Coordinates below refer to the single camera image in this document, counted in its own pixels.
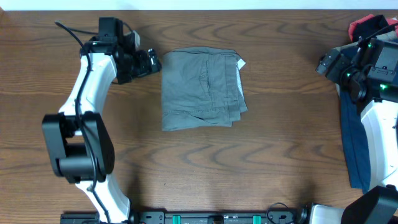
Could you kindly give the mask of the grey shorts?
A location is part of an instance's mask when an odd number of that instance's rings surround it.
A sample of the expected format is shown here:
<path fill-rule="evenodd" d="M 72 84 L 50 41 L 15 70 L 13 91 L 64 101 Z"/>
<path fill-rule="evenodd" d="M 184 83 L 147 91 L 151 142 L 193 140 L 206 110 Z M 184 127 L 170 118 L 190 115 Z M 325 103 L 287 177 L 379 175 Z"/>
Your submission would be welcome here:
<path fill-rule="evenodd" d="M 231 49 L 190 47 L 163 56 L 162 129 L 232 126 L 248 110 L 240 70 L 246 62 Z"/>

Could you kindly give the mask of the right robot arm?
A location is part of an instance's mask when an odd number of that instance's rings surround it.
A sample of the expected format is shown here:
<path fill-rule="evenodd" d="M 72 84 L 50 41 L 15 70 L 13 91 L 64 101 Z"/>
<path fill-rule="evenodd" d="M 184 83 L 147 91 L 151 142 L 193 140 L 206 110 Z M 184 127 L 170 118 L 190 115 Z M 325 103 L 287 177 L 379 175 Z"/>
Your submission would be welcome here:
<path fill-rule="evenodd" d="M 302 223 L 397 223 L 397 45 L 331 49 L 316 71 L 337 85 L 350 179 L 364 195 L 346 208 L 311 204 Z"/>

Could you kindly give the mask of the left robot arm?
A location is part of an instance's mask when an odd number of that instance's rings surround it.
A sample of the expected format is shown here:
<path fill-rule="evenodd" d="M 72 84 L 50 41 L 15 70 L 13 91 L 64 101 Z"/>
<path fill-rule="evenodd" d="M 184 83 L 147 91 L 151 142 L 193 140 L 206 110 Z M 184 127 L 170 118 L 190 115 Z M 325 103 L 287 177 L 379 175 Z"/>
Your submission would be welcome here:
<path fill-rule="evenodd" d="M 62 215 L 61 223 L 140 223 L 113 174 L 114 146 L 102 119 L 110 86 L 158 72 L 154 50 L 140 50 L 136 31 L 101 31 L 81 44 L 81 67 L 58 113 L 42 120 L 50 164 L 97 209 L 94 215 Z"/>

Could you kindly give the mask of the black garment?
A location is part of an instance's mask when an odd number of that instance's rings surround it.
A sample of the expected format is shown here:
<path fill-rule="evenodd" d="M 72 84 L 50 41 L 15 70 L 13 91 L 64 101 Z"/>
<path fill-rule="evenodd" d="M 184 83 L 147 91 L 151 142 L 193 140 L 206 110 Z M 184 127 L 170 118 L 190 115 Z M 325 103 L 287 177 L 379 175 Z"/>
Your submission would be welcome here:
<path fill-rule="evenodd" d="M 360 37 L 365 38 L 371 34 L 397 23 L 396 18 L 385 18 L 383 15 L 369 14 L 349 25 L 348 34 L 352 42 L 357 42 Z"/>

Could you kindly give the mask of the red garment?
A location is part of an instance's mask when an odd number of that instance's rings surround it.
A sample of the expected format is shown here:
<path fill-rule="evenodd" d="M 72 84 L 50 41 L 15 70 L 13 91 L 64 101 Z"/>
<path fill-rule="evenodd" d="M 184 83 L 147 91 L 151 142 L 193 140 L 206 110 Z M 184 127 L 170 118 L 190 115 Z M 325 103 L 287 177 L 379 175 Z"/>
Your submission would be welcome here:
<path fill-rule="evenodd" d="M 357 42 L 360 37 L 363 39 L 374 34 L 373 38 L 383 40 L 397 40 L 397 26 L 387 28 L 397 24 L 397 18 L 386 18 L 383 15 L 369 14 L 349 25 L 348 34 L 352 42 Z"/>

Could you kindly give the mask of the navy blue shorts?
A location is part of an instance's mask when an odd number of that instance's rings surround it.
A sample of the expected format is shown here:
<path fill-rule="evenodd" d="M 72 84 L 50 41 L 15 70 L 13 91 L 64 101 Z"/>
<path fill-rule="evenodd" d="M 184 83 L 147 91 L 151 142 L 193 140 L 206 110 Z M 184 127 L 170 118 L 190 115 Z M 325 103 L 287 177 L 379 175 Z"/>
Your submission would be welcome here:
<path fill-rule="evenodd" d="M 350 95 L 336 86 L 340 99 L 340 126 L 343 152 L 348 168 L 350 186 L 367 193 L 371 180 L 368 140 L 361 117 Z"/>

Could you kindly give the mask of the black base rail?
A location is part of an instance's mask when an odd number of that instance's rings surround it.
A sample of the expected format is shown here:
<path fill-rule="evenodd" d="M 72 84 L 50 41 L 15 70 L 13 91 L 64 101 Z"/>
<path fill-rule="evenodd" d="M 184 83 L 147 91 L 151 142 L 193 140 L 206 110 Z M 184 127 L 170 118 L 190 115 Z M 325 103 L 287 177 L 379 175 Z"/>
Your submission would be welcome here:
<path fill-rule="evenodd" d="M 266 211 L 255 212 L 168 212 L 166 210 L 131 210 L 121 223 L 133 224 L 289 224 L 308 223 L 310 209 L 289 208 L 283 203 L 275 203 Z"/>

